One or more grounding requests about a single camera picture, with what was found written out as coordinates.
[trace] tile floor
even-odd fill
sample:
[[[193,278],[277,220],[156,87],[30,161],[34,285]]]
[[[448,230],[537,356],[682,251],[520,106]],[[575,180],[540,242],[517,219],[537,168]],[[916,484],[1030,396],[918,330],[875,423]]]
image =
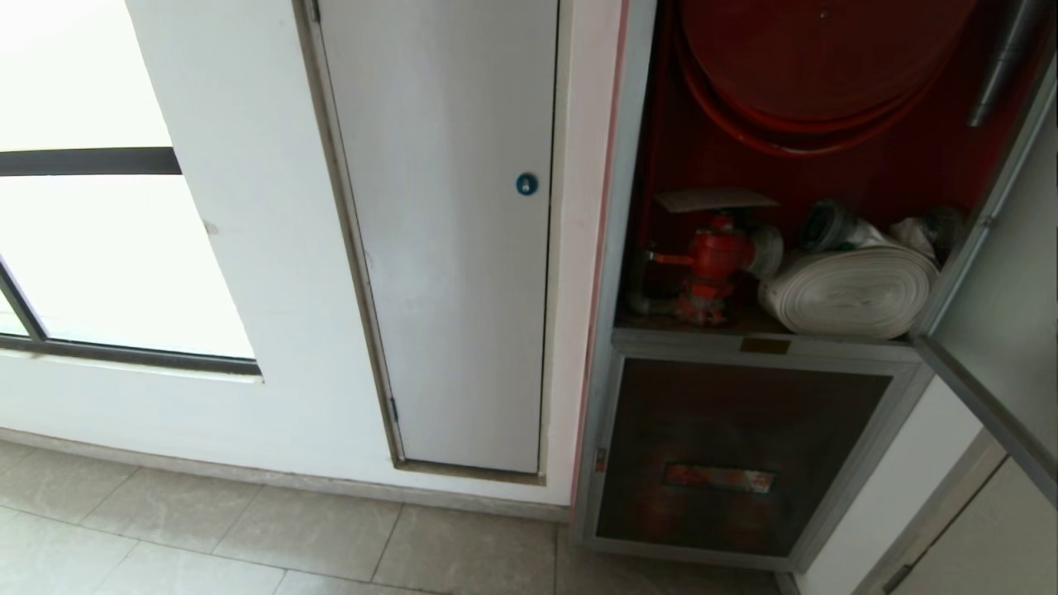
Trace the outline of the tile floor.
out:
[[[778,595],[768,573],[592,554],[557,525],[0,441],[0,595]]]

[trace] blue lock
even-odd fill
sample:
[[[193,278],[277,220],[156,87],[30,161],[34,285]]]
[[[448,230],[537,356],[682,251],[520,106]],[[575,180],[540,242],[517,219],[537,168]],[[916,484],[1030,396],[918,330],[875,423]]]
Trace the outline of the blue lock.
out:
[[[514,182],[514,187],[517,188],[518,194],[522,196],[529,196],[536,193],[536,188],[540,187],[540,181],[536,180],[536,176],[526,172],[518,176],[518,179]]]

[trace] window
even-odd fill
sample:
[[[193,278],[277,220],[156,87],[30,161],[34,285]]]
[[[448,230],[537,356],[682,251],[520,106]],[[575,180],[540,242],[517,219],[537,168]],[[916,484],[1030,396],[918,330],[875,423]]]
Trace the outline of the window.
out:
[[[0,0],[0,347],[258,373],[122,0]]]

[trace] rolled fire hose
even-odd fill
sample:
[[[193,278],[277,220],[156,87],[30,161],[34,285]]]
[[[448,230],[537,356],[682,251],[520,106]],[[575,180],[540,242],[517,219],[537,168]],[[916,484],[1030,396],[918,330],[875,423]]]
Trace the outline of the rolled fire hose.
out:
[[[808,254],[762,281],[761,305],[800,335],[895,339],[911,329],[936,267],[908,248]]]

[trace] white wall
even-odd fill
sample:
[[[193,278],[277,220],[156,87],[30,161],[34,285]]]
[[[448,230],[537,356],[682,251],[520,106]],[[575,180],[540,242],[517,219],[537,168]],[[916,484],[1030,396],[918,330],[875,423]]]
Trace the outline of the white wall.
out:
[[[801,595],[849,595],[918,512],[981,430],[934,377],[816,561]]]
[[[263,383],[0,353],[0,426],[133,451],[568,504],[620,3],[564,6],[546,486],[397,471],[290,0],[128,0]]]

